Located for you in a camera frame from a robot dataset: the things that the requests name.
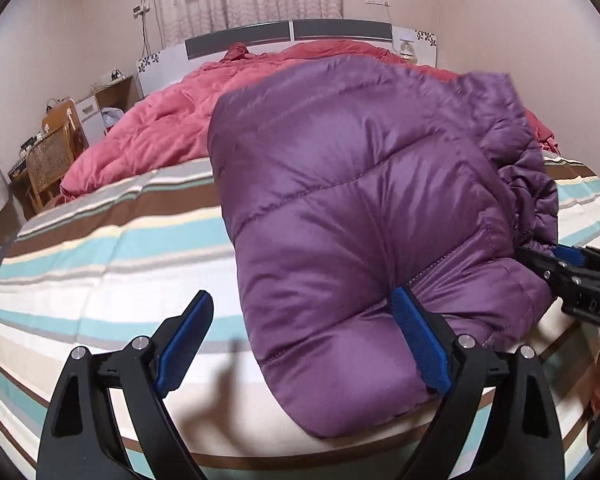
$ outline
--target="plastic bag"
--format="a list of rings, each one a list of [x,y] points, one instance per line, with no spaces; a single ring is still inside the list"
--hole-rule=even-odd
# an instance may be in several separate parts
[[[101,112],[102,118],[104,119],[104,125],[107,127],[107,130],[115,126],[125,114],[120,108],[103,108]]]

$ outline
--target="purple down jacket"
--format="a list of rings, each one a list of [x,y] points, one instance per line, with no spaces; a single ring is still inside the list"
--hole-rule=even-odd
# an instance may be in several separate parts
[[[558,201],[506,75],[306,62],[222,97],[208,144],[253,353],[311,434],[430,399],[386,304],[399,285],[496,348],[552,302],[512,259],[557,243]]]

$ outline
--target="headboard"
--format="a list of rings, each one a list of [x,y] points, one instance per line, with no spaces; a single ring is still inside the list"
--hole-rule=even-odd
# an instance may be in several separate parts
[[[400,38],[413,37],[418,64],[436,65],[435,34],[391,23],[365,20],[293,20],[229,28],[189,38],[138,61],[138,79],[145,96],[182,80],[208,61],[224,57],[234,43],[244,43],[254,54],[280,52],[301,41],[321,38],[362,40],[393,52],[400,49]]]

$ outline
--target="striped bed sheet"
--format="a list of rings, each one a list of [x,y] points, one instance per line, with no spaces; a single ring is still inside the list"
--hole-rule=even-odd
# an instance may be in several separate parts
[[[600,247],[600,179],[579,162],[545,153],[558,185],[560,241]],[[250,351],[233,247],[208,160],[152,171],[103,188],[28,222],[0,268],[0,444],[35,477],[43,421],[77,344],[122,348],[180,314],[197,291],[215,319],[179,390],[165,401],[210,480],[393,479],[435,406],[347,438],[305,434],[280,408]],[[529,334],[551,383],[567,478],[590,458],[587,405],[598,331],[570,319],[558,300]],[[485,392],[456,465],[470,466],[491,409]],[[112,391],[136,471],[151,477],[123,395]]]

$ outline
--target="red comforter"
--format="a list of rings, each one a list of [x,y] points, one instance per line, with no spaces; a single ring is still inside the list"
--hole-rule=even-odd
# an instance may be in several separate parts
[[[206,133],[222,94],[302,60],[338,54],[406,63],[388,50],[363,41],[318,40],[259,56],[250,54],[243,44],[236,44],[222,61],[204,64],[182,82],[150,95],[128,111],[102,142],[91,146],[72,165],[61,184],[64,199],[72,200],[124,178],[207,156]],[[457,76],[429,66],[414,68],[447,81]],[[554,134],[531,112],[527,111],[527,117],[541,146],[559,153]]]

